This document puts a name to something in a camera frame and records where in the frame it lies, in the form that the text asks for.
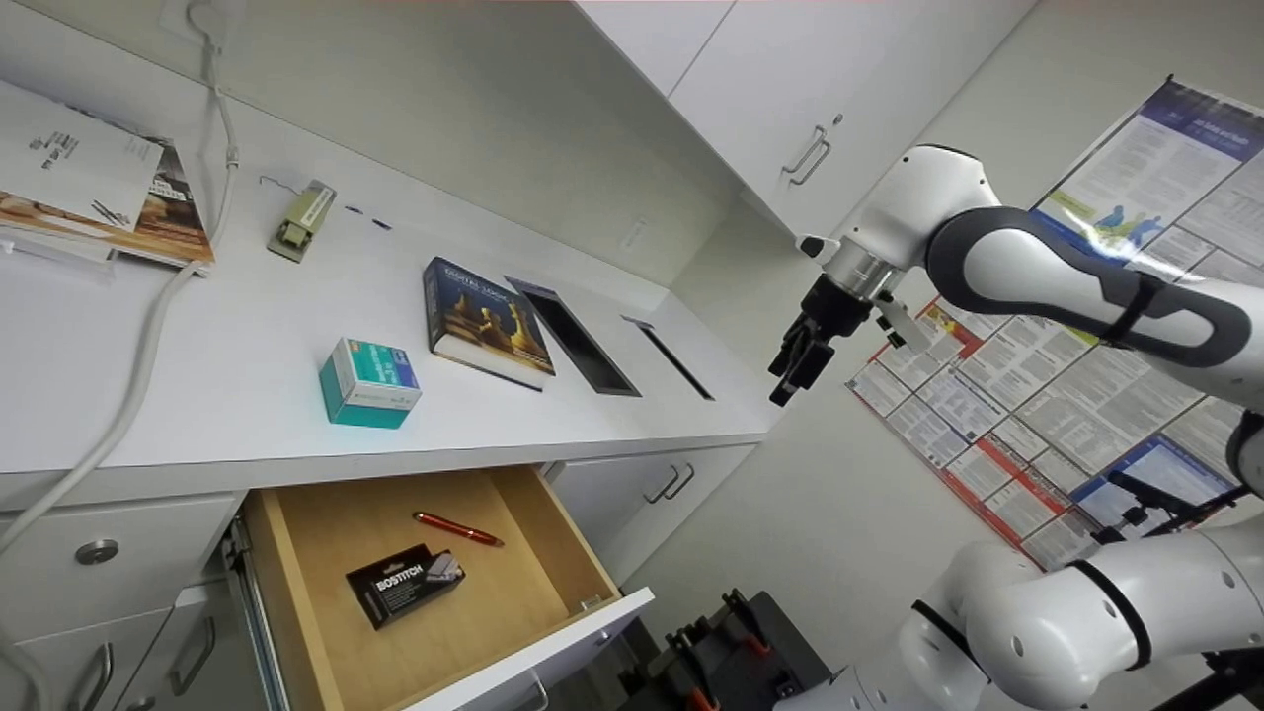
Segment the book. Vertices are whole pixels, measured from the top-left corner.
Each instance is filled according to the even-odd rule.
[[[425,295],[436,354],[544,391],[552,361],[521,294],[436,256],[425,274]]]
[[[0,82],[0,239],[35,252],[110,260],[119,252],[214,260],[188,166],[164,140],[139,140],[63,103]]]

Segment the blue box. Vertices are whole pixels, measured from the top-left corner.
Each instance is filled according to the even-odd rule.
[[[339,341],[322,366],[328,422],[404,427],[425,387],[404,349]]]

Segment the pen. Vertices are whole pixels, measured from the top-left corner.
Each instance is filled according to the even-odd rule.
[[[417,511],[411,519],[417,519],[419,524],[471,539],[471,541],[480,541],[480,547],[508,547],[502,539],[493,539],[493,535],[488,535],[488,530],[480,530],[480,524],[464,524],[464,523],[439,519],[439,515],[430,515],[430,511]]]

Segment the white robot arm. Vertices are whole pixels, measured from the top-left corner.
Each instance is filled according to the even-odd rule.
[[[1037,215],[1001,207],[983,166],[946,148],[910,152],[854,215],[771,366],[774,402],[812,387],[835,354],[831,341],[866,323],[916,264],[968,314],[1050,315],[1241,402],[1228,462],[1264,491],[1264,289],[1070,245]],[[1264,519],[1108,547],[1059,574],[1041,574],[1005,547],[976,547],[884,647],[784,709],[968,711],[987,681],[1030,709],[1079,709],[1108,677],[1159,656],[1259,647],[1259,609]]]

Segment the white wall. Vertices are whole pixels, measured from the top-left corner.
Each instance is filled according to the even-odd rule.
[[[1259,28],[1264,0],[1042,0],[930,140],[982,156],[997,190],[1030,207],[1169,70],[1264,108]],[[747,210],[677,294],[751,366],[767,366],[812,281],[814,270]],[[664,598],[655,627],[712,611],[731,586],[771,587],[818,653],[847,663],[906,616],[954,551],[987,539],[934,472],[841,391],[868,353],[875,332],[850,341],[841,364],[788,412],[754,462],[638,574]],[[1116,681],[1096,709],[1154,709],[1191,681],[1199,661],[1163,663]]]
[[[194,74],[164,0],[23,3]],[[734,198],[568,0],[244,0],[227,92],[662,283]]]

